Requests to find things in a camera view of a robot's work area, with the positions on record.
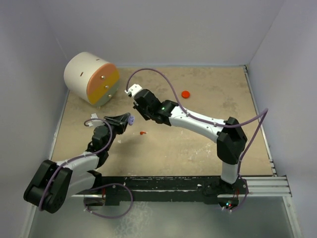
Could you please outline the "purple earbud charging case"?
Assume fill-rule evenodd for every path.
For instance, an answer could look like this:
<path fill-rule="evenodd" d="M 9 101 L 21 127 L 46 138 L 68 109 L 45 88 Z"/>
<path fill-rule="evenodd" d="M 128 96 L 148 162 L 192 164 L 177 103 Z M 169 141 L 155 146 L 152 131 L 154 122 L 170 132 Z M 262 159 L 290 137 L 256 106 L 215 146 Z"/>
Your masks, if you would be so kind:
<path fill-rule="evenodd" d="M 128 118 L 128 124 L 129 125 L 133 125 L 134 121 L 135 121 L 135 117 L 130 115 L 129 118 Z"/>

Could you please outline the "purple earbud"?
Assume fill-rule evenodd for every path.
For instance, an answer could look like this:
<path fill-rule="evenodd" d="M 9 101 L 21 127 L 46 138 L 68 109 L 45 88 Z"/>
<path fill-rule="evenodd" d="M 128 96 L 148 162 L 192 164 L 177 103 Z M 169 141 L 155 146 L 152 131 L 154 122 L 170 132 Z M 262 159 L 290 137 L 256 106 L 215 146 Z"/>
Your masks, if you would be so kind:
<path fill-rule="evenodd" d="M 134 121 L 135 121 L 135 117 L 134 117 L 134 116 L 131 116 L 130 119 L 129 119 L 129 122 L 130 122 L 130 123 L 134 123 Z"/>

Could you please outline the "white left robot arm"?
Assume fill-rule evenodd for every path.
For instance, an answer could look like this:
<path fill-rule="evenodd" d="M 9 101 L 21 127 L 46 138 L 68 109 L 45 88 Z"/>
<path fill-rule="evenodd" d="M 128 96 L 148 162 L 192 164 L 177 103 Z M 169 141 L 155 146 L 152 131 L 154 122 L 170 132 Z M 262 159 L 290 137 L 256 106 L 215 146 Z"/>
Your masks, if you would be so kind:
<path fill-rule="evenodd" d="M 87 149 L 68 160 L 44 160 L 24 191 L 23 199 L 39 210 L 53 214 L 70 196 L 85 190 L 90 194 L 99 193 L 102 175 L 96 169 L 109 157 L 115 137 L 122 135 L 133 122 L 134 117 L 130 113 L 84 121 L 84 126 L 94 127 Z"/>

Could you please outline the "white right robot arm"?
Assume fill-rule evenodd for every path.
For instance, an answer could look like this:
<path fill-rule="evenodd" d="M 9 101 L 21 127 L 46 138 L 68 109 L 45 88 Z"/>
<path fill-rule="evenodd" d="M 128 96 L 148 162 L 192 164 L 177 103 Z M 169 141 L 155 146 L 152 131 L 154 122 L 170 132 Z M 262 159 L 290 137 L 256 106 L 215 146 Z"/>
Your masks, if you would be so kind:
<path fill-rule="evenodd" d="M 213 119 L 187 109 L 182 110 L 179 103 L 171 100 L 160 102 L 150 90 L 139 85 L 133 86 L 126 93 L 134 100 L 133 108 L 145 120 L 187 129 L 213 141 L 217 156 L 222 161 L 221 190 L 232 194 L 238 188 L 238 164 L 247 137 L 240 126 L 231 127 L 238 124 L 237 119 Z"/>

